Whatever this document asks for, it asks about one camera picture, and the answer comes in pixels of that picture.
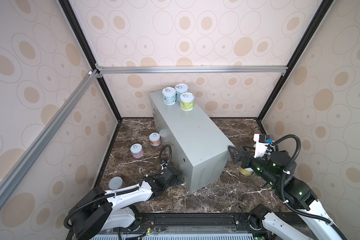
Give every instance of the robotic arm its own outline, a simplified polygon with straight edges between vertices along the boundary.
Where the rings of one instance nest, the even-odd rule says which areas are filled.
[[[296,140],[296,151],[292,157],[287,151],[278,151],[277,144],[287,138]],[[271,185],[283,203],[307,223],[319,240],[346,240],[347,238],[327,215],[316,194],[305,182],[293,176],[296,168],[294,160],[301,148],[300,139],[290,134],[273,142],[269,139],[269,135],[255,134],[253,140],[256,142],[255,149],[251,146],[243,146],[243,149],[228,147],[233,163],[240,162],[241,168],[253,170]],[[284,240],[310,239],[262,204],[251,210],[248,221],[254,230],[265,228]]]
[[[180,174],[169,166],[171,148],[166,145],[163,150],[165,147],[169,148],[170,157],[167,163],[164,162],[163,170],[146,175],[139,184],[123,189],[103,191],[101,187],[93,188],[70,210],[64,226],[73,229],[77,240],[89,240],[99,231],[109,228],[136,230],[142,217],[131,204],[159,197],[168,187],[181,184]]]

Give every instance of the marble tabletop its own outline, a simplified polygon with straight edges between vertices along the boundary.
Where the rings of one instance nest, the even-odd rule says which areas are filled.
[[[237,147],[253,144],[253,134],[260,133],[253,119],[212,120]],[[129,186],[138,183],[143,175],[161,170],[158,155],[163,145],[153,147],[149,141],[149,134],[155,131],[153,118],[123,120],[100,182],[104,190],[108,189],[108,182],[113,177],[120,176]],[[134,143],[143,146],[144,155],[139,159],[134,158],[129,150]],[[220,179],[194,194],[188,194],[184,186],[178,185],[170,187],[158,198],[137,203],[136,207],[141,213],[224,213],[240,212],[239,205],[245,212],[249,212],[256,205],[264,204],[274,212],[280,209],[289,212],[269,186],[261,188],[264,183],[256,175],[242,175],[239,165],[229,160]]]

